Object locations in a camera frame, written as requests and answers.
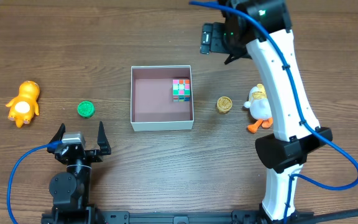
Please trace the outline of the green round wheel toy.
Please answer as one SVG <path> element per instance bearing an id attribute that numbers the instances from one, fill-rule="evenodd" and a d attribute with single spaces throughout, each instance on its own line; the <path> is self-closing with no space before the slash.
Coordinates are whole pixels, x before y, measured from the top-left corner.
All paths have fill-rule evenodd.
<path id="1" fill-rule="evenodd" d="M 77 106 L 77 113 L 83 118 L 90 118 L 94 115 L 95 107 L 91 101 L 82 101 Z"/>

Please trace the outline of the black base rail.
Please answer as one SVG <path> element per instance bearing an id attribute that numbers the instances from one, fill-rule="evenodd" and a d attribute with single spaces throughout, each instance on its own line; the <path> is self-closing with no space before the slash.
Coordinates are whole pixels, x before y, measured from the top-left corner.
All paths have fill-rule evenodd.
<path id="1" fill-rule="evenodd" d="M 158 223 L 158 224 L 201 224 L 201 223 L 269 223 L 267 218 L 263 217 L 258 211 L 235 210 L 232 212 L 202 212 L 202 213 L 130 213 L 127 211 L 107 211 L 101 212 L 102 222 L 109 224 L 135 224 L 135 223 Z M 287 223 L 295 220 L 305 220 L 313 217 L 313 212 L 294 212 L 288 219 Z M 67 215 L 58 215 L 53 217 L 52 214 L 43 214 L 41 223 L 90 223 L 84 221 L 85 217 L 69 218 Z"/>

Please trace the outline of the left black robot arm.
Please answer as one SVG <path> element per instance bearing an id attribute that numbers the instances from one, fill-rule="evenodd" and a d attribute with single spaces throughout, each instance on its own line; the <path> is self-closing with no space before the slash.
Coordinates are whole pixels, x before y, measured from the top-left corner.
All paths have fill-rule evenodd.
<path id="1" fill-rule="evenodd" d="M 90 203 L 92 163 L 102 162 L 111 154 L 103 123 L 99 123 L 97 149 L 86 149 L 81 132 L 68 133 L 62 124 L 50 141 L 47 152 L 66 165 L 65 172 L 52 177 L 49 191 L 53 197 L 50 214 L 43 214 L 42 224 L 105 224 L 106 218 Z"/>

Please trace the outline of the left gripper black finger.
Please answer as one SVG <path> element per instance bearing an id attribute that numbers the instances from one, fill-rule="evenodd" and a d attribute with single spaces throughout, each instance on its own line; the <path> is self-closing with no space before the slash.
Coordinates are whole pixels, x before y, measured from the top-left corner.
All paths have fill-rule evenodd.
<path id="1" fill-rule="evenodd" d="M 106 137 L 103 122 L 99 122 L 97 144 L 102 156 L 111 155 L 111 147 Z"/>
<path id="2" fill-rule="evenodd" d="M 57 131 L 57 133 L 54 135 L 54 137 L 51 139 L 51 141 L 48 144 L 47 152 L 54 153 L 57 146 L 62 143 L 63 135 L 65 134 L 65 125 L 62 123 Z"/>

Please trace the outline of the white box pink interior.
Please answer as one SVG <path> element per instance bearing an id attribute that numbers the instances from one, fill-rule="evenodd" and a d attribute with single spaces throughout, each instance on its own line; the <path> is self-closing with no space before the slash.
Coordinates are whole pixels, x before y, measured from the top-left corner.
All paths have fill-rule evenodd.
<path id="1" fill-rule="evenodd" d="M 193 95 L 174 102 L 173 79 L 189 79 L 189 65 L 131 67 L 131 125 L 134 131 L 191 130 L 194 123 Z"/>

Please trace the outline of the orange dinosaur figure toy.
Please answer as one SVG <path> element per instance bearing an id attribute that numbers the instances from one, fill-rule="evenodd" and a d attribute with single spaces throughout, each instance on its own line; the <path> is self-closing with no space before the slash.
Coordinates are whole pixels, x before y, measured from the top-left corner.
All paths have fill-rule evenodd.
<path id="1" fill-rule="evenodd" d="M 18 95 L 6 107 L 10 108 L 8 119 L 14 121 L 18 128 L 29 124 L 32 118 L 40 115 L 39 104 L 40 87 L 36 82 L 27 80 L 19 87 Z"/>

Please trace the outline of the multicoloured puzzle cube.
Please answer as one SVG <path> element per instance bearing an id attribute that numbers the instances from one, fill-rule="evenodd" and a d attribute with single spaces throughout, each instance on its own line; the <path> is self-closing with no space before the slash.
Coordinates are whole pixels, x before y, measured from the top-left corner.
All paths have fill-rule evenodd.
<path id="1" fill-rule="evenodd" d="M 173 79 L 172 95 L 174 102 L 189 101 L 191 97 L 191 86 L 189 79 Z"/>

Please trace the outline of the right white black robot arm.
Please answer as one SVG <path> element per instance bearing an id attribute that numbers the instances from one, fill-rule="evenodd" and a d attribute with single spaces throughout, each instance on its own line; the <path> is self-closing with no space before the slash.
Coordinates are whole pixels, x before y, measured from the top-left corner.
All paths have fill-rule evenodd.
<path id="1" fill-rule="evenodd" d="M 255 123 L 272 126 L 255 148 L 266 167 L 265 196 L 258 223 L 286 223 L 303 219 L 293 204 L 296 182 L 308 154 L 332 141 L 313 113 L 295 57 L 294 35 L 285 1 L 217 1 L 209 7 L 225 19 L 214 37 L 227 61 L 251 58 L 262 84 L 253 87 L 246 107 Z"/>

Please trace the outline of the white plush duck toy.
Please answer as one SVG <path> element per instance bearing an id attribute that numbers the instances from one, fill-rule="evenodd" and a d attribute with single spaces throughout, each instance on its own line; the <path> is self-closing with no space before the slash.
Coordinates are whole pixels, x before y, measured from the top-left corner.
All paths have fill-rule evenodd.
<path id="1" fill-rule="evenodd" d="M 251 133 L 256 133 L 260 126 L 268 129 L 273 125 L 272 111 L 263 84 L 259 83 L 250 90 L 244 108 L 248 109 L 250 115 L 256 120 L 254 124 L 247 127 Z"/>

